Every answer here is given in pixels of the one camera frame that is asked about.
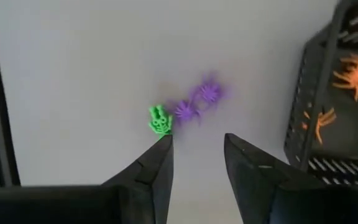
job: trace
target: white surface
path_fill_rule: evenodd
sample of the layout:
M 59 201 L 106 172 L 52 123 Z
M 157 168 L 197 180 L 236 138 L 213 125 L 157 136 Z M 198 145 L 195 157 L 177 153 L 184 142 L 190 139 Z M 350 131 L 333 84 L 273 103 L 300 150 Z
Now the white surface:
M 24 185 L 98 184 L 155 141 L 148 107 L 210 69 L 230 99 L 175 136 L 168 222 L 241 223 L 223 136 L 285 160 L 303 44 L 336 0 L 0 0 L 0 65 Z

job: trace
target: black plastic basket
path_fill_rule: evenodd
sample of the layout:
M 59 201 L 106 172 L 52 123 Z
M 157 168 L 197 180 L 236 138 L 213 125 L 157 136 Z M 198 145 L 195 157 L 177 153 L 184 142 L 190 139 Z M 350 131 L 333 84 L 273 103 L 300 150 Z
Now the black plastic basket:
M 343 71 L 339 59 L 351 53 L 358 55 L 358 1 L 345 0 L 305 45 L 284 147 L 291 165 L 327 184 L 358 184 L 358 102 L 354 90 L 332 86 L 333 71 Z M 320 144 L 318 114 L 331 108 L 336 120 L 320 129 Z

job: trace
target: plastic toy spider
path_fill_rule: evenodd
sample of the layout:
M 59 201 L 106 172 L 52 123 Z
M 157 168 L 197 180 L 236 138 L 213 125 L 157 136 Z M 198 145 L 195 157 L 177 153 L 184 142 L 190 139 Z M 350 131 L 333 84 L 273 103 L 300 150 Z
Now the plastic toy spider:
M 193 100 L 181 100 L 176 105 L 173 114 L 177 119 L 178 124 L 183 122 L 190 121 L 193 117 L 198 117 L 200 122 L 200 112 L 196 109 L 196 106 L 193 104 Z
M 343 73 L 343 75 L 338 72 L 334 72 L 334 75 L 341 80 L 344 80 L 348 83 L 333 83 L 333 86 L 337 88 L 344 89 L 355 89 L 354 100 L 358 101 L 358 55 L 351 54 L 350 58 L 342 58 L 341 62 L 350 63 L 351 66 L 348 66 L 348 72 Z
M 201 107 L 200 104 L 202 104 L 202 101 L 206 103 L 202 111 L 212 106 L 217 106 L 223 97 L 223 88 L 215 81 L 215 76 L 216 72 L 210 72 L 208 75 L 204 75 L 202 84 L 197 86 L 191 93 L 191 98 L 195 99 L 195 104 L 199 107 Z
M 310 119 L 310 116 L 307 112 L 303 112 L 303 114 L 305 115 L 305 117 L 307 117 L 308 119 Z M 334 113 L 334 108 L 331 108 L 327 113 L 323 114 L 322 112 L 320 112 L 318 114 L 318 120 L 317 120 L 317 124 L 316 124 L 316 138 L 318 140 L 318 142 L 320 142 L 320 144 L 323 144 L 323 140 L 321 139 L 321 135 L 320 135 L 320 128 L 331 124 L 334 120 L 336 119 L 336 115 Z M 305 124 L 304 122 L 302 122 L 302 128 L 303 129 L 308 129 L 308 125 Z

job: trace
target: small plastic toy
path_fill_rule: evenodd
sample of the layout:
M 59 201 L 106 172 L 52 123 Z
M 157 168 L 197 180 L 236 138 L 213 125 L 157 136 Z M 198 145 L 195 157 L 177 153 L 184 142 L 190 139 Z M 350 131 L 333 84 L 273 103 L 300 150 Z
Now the small plastic toy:
M 320 128 L 331 124 L 335 119 L 336 119 L 336 115 L 334 113 L 334 108 L 331 108 L 327 113 L 323 114 L 322 112 L 320 112 L 318 114 L 318 120 L 317 120 L 317 125 L 316 125 L 316 138 L 318 140 L 318 142 L 320 142 L 320 144 L 323 144 L 323 140 L 321 139 L 321 135 L 320 135 Z M 307 112 L 303 112 L 303 114 L 310 119 L 309 114 Z M 302 122 L 302 128 L 303 129 L 308 129 L 308 125 L 305 124 L 304 122 Z
M 205 74 L 202 84 L 197 86 L 190 94 L 190 98 L 194 99 L 198 107 L 201 107 L 202 101 L 206 103 L 206 107 L 201 109 L 201 111 L 208 110 L 212 106 L 217 106 L 223 97 L 223 87 L 216 82 L 215 77 L 216 72 Z
M 358 55 L 351 54 L 350 58 L 342 58 L 341 62 L 350 63 L 351 66 L 348 66 L 348 72 L 343 73 L 343 75 L 338 72 L 334 72 L 334 75 L 341 80 L 344 80 L 348 83 L 333 83 L 333 86 L 336 88 L 344 89 L 355 89 L 356 93 L 354 94 L 354 100 L 358 101 Z
M 172 130 L 172 115 L 168 115 L 162 105 L 153 106 L 149 109 L 152 120 L 149 123 L 150 128 L 160 138 L 166 134 L 171 134 Z
M 173 114 L 175 115 L 178 124 L 192 120 L 195 116 L 201 122 L 201 115 L 193 103 L 193 99 L 181 100 L 176 104 Z

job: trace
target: orange toy spider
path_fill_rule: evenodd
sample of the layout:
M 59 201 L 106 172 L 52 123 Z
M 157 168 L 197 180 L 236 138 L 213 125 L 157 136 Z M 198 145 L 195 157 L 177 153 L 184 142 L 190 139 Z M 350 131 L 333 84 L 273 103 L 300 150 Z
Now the orange toy spider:
M 303 114 L 310 119 L 309 115 L 307 112 L 303 112 Z M 323 144 L 323 140 L 321 139 L 321 135 L 320 135 L 320 128 L 327 125 L 327 124 L 331 124 L 334 120 L 336 119 L 336 115 L 334 113 L 334 108 L 331 108 L 327 113 L 323 114 L 322 112 L 320 112 L 318 114 L 318 120 L 317 120 L 317 124 L 316 124 L 316 138 L 318 140 L 318 142 L 320 142 L 320 144 Z M 303 129 L 308 129 L 308 125 L 305 124 L 304 122 L 302 122 L 302 128 Z
M 348 83 L 341 84 L 341 83 L 333 83 L 333 86 L 337 88 L 344 88 L 344 89 L 355 89 L 356 93 L 354 94 L 354 100 L 358 101 L 358 55 L 351 54 L 350 58 L 342 58 L 341 62 L 350 63 L 351 66 L 348 66 L 348 72 L 343 73 L 343 75 L 339 74 L 338 72 L 334 72 L 334 75 L 341 80 L 344 80 Z

